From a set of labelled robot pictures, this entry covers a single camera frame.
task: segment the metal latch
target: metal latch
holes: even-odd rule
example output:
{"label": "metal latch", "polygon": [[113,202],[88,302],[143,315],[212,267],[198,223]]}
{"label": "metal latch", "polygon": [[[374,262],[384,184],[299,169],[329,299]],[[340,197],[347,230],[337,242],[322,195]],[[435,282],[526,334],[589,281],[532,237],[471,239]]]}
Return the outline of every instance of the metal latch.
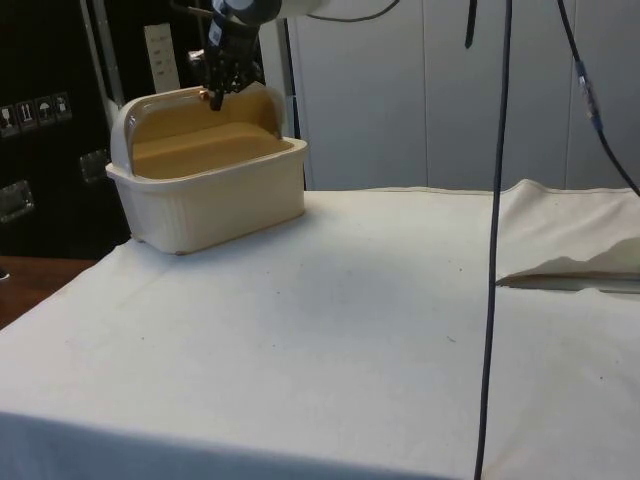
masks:
{"label": "metal latch", "polygon": [[92,184],[107,178],[106,166],[111,161],[109,153],[97,150],[80,157],[80,170],[85,183]]}
{"label": "metal latch", "polygon": [[0,190],[0,223],[6,224],[36,208],[29,184],[20,182]]}

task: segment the black cable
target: black cable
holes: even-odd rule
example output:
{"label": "black cable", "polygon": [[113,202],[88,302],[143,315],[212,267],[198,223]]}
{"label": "black cable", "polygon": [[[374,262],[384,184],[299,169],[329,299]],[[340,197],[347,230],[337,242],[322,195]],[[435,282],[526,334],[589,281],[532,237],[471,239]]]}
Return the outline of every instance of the black cable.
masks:
{"label": "black cable", "polygon": [[366,17],[333,18],[333,17],[322,17],[322,16],[319,16],[319,15],[312,15],[312,14],[307,15],[307,17],[313,18],[314,20],[322,20],[323,22],[338,22],[338,23],[366,22],[366,21],[369,21],[369,20],[375,20],[376,18],[380,18],[383,15],[386,15],[391,10],[393,10],[395,7],[397,7],[399,3],[400,3],[400,0],[393,0],[393,2],[391,2],[389,4],[389,6],[387,6],[383,10],[380,10],[378,13],[374,13],[373,15],[368,15]]}
{"label": "black cable", "polygon": [[180,5],[176,0],[169,0],[169,6],[180,13],[187,13],[189,15],[195,15],[201,18],[213,18],[213,12],[202,8],[191,7],[187,5]]}
{"label": "black cable", "polygon": [[569,46],[571,47],[571,54],[573,55],[573,59],[576,63],[576,70],[578,71],[578,79],[580,81],[580,86],[584,91],[584,97],[587,100],[589,118],[591,119],[591,123],[593,127],[596,129],[598,134],[598,139],[600,140],[600,144],[604,149],[607,157],[618,171],[620,176],[627,182],[627,185],[633,190],[636,195],[640,197],[640,189],[635,184],[629,173],[624,169],[624,167],[620,164],[618,159],[616,158],[615,153],[611,149],[609,142],[607,141],[607,137],[604,134],[604,126],[602,124],[602,118],[600,116],[600,109],[598,107],[598,103],[596,101],[595,93],[593,92],[593,87],[591,82],[589,81],[589,76],[587,75],[587,70],[580,58],[580,53],[578,52],[578,46],[576,45],[576,40],[573,35],[573,31],[571,30],[571,24],[569,23],[569,17],[567,16],[567,9],[564,5],[564,0],[557,0],[558,8],[560,9],[560,17],[562,18],[562,25],[564,26],[564,30],[567,34],[567,40],[569,41]]}
{"label": "black cable", "polygon": [[466,48],[473,45],[473,36],[476,32],[476,16],[478,13],[478,0],[469,0],[469,17],[467,18],[467,38],[464,41]]}
{"label": "black cable", "polygon": [[506,0],[504,26],[504,47],[502,53],[502,97],[500,100],[500,123],[498,147],[493,179],[493,213],[491,216],[491,240],[489,243],[489,295],[487,306],[487,332],[484,346],[484,366],[482,368],[482,393],[480,396],[480,428],[478,433],[478,453],[476,456],[475,480],[481,480],[484,466],[484,450],[487,438],[487,417],[489,411],[489,379],[491,377],[491,354],[493,351],[493,326],[496,310],[496,265],[498,260],[498,227],[500,224],[500,197],[502,193],[502,165],[504,159],[504,138],[507,129],[509,106],[509,82],[511,65],[511,26],[513,0]]}
{"label": "black cable", "polygon": [[578,52],[578,46],[576,45],[576,39],[571,31],[571,24],[569,23],[569,17],[567,16],[567,9],[564,6],[562,0],[558,0],[558,8],[560,9],[560,18],[562,18],[562,25],[564,31],[567,32],[567,40],[569,40],[569,47],[571,47],[571,54],[576,62],[582,62],[580,59],[580,53]]}

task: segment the brown wooden surface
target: brown wooden surface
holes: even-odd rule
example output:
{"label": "brown wooden surface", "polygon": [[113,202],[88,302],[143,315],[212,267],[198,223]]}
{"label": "brown wooden surface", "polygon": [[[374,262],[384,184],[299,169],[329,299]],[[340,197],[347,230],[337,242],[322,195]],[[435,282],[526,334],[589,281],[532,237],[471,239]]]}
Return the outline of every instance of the brown wooden surface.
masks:
{"label": "brown wooden surface", "polygon": [[0,330],[95,263],[92,260],[0,257],[0,268],[11,275],[0,281]]}

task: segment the white wall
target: white wall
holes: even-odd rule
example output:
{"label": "white wall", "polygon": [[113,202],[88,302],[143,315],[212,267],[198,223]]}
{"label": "white wall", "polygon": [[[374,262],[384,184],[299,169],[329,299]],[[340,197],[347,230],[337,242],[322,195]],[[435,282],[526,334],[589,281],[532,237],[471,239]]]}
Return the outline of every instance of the white wall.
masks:
{"label": "white wall", "polygon": [[[566,1],[611,143],[640,181],[640,1]],[[334,0],[321,13],[387,3]],[[504,1],[479,2],[470,51],[466,15],[466,0],[402,0],[375,22],[291,22],[311,188],[490,187]],[[554,0],[515,0],[505,155],[506,186],[622,185],[585,117]]]}

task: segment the table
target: table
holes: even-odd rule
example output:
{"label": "table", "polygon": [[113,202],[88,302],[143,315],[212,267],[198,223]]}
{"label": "table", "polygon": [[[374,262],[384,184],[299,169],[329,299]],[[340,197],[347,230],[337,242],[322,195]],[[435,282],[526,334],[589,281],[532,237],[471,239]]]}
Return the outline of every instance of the table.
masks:
{"label": "table", "polygon": [[95,264],[92,260],[0,257],[0,266],[10,274],[0,281],[0,330]]}
{"label": "table", "polygon": [[[625,192],[524,184],[504,200],[503,275],[640,237]],[[306,202],[298,220],[186,257],[129,242],[2,331],[0,471],[470,478],[490,197]],[[638,305],[499,292],[487,478],[635,478]]]}

